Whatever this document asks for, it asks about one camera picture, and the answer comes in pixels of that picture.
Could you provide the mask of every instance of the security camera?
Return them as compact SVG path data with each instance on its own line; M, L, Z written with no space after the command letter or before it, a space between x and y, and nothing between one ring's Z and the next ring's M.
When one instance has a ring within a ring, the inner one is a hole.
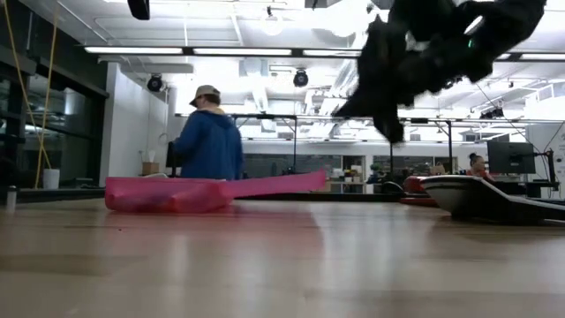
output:
M292 83L294 83L295 87L305 87L308 85L308 74L306 74L306 70L298 70L294 75Z
M154 93L161 93L165 89L167 89L167 83L162 80L161 74L153 74L151 75L151 79L147 82L147 89L150 92Z

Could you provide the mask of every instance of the computer monitor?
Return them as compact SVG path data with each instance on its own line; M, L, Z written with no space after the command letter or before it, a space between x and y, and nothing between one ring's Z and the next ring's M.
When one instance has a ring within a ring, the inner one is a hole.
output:
M492 173L536 173L533 145L527 142L488 141L488 170Z

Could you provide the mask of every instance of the bottle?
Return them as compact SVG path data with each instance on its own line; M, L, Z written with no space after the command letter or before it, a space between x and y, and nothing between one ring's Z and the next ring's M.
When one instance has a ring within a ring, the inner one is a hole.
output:
M16 212L16 200L18 198L18 188L14 185L8 187L8 195L6 197L6 214L13 215Z

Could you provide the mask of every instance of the woman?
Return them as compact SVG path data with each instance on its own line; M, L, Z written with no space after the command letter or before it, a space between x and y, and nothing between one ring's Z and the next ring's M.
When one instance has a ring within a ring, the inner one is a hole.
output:
M472 153L469 155L469 159L471 159L471 169L467 170L467 176L482 177L486 181L494 182L493 177L486 172L485 159L482 156Z

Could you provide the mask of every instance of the baseball cap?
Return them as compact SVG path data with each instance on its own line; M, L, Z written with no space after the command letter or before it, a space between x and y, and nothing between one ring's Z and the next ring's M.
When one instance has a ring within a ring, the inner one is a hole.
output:
M194 99L192 99L191 105L196 107L196 100L202 95L216 95L220 97L220 91L212 85L202 85L196 89L196 94L194 95Z

